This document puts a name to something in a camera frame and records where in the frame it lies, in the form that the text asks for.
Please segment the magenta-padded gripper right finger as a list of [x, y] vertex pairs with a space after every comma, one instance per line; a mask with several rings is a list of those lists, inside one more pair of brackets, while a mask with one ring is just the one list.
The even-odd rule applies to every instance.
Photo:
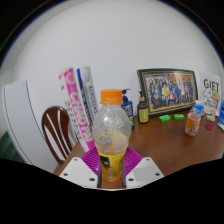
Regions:
[[163, 173], [150, 157], [142, 157], [131, 148], [126, 150], [122, 166], [123, 188], [139, 188], [163, 177]]

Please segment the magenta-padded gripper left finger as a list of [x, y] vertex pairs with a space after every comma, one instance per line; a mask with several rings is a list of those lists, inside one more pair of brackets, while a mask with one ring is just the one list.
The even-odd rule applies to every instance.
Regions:
[[97, 149], [91, 149], [81, 158], [73, 157], [60, 177], [82, 187], [100, 188], [102, 177]]

